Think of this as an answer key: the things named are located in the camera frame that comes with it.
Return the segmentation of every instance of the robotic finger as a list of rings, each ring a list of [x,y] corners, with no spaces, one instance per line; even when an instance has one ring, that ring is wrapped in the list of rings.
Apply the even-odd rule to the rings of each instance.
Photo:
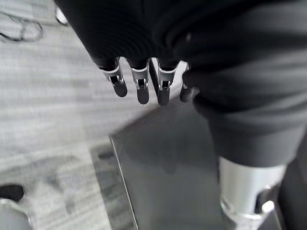
[[[103,71],[106,79],[113,85],[115,93],[119,97],[125,97],[128,90],[119,64],[119,58],[106,60],[99,68]]]

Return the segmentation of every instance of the floor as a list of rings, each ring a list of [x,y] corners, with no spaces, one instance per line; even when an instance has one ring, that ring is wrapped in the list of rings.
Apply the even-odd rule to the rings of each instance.
[[[33,2],[0,4],[45,23],[38,42],[0,40],[0,184],[24,185],[35,230],[134,229],[108,135],[157,107],[154,89],[140,105],[121,59],[129,93],[118,98],[74,31],[51,17],[52,1]],[[19,25],[0,15],[0,30]]]

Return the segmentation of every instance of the wire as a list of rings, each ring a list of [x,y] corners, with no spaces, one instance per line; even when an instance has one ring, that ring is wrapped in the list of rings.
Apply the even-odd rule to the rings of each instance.
[[[60,25],[60,24],[55,24],[55,23],[48,23],[48,22],[41,22],[35,19],[26,19],[20,16],[16,16],[16,15],[12,15],[3,11],[0,11],[0,14],[5,15],[7,17],[9,17],[14,23],[20,23],[21,24],[21,29],[19,32],[19,36],[10,36],[7,35],[4,32],[0,31],[0,36],[2,36],[3,38],[5,38],[6,40],[9,41],[13,41],[13,42],[36,42],[39,41],[43,36],[44,36],[44,29],[42,27],[43,25],[51,25],[51,26],[55,26],[55,25]],[[24,33],[26,31],[26,27],[27,25],[33,24],[34,27],[36,28],[36,30],[38,31],[38,35],[34,38],[25,38],[24,37]]]

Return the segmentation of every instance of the metal joint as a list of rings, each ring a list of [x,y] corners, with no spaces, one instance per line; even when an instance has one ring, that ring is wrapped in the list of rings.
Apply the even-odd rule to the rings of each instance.
[[[117,64],[116,68],[114,70],[111,70],[111,71],[107,71],[107,70],[104,70],[103,68],[100,68],[102,70],[102,72],[104,73],[106,79],[109,82],[111,82],[113,86],[115,86],[114,77],[116,77],[116,80],[117,80],[118,83],[120,83],[120,84],[124,83],[123,73],[122,73],[121,68],[119,66],[119,62],[117,61],[116,64]]]
[[[176,69],[173,70],[163,70],[161,67],[158,67],[158,82],[159,82],[159,90],[162,91],[163,88],[170,90],[171,85],[174,80]]]
[[[141,88],[148,88],[148,76],[149,76],[149,68],[148,62],[145,68],[143,69],[135,69],[131,68],[133,81],[136,85],[137,90]]]

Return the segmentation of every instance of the robotic hand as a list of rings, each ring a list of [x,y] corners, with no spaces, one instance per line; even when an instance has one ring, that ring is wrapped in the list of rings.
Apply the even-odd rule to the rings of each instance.
[[[148,102],[150,57],[159,60],[160,104],[168,101],[178,60],[188,62],[182,91],[200,91],[194,104],[210,122],[219,156],[226,226],[258,229],[274,209],[279,184],[307,123],[307,4],[298,0],[57,3],[121,97],[127,88],[118,57],[127,58],[142,104]]]

